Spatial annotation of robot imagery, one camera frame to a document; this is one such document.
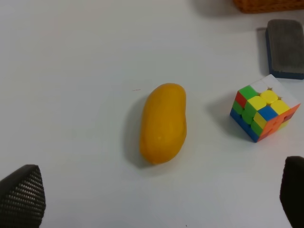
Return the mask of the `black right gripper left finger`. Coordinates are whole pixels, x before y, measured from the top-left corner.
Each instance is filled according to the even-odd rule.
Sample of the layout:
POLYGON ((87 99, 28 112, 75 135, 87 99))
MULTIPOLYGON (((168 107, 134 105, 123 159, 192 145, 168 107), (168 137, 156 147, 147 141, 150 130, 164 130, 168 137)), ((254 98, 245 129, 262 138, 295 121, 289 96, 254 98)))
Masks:
POLYGON ((40 168, 27 164, 0 181, 0 226, 38 228, 46 209, 40 168))

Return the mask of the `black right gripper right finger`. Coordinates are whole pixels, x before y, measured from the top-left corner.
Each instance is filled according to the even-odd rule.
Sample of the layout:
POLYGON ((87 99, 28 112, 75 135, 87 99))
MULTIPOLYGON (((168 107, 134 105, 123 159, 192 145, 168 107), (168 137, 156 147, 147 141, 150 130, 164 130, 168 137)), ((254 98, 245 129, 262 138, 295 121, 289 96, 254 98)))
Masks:
POLYGON ((304 226, 304 159, 289 156, 285 160, 280 201, 293 228, 304 226))

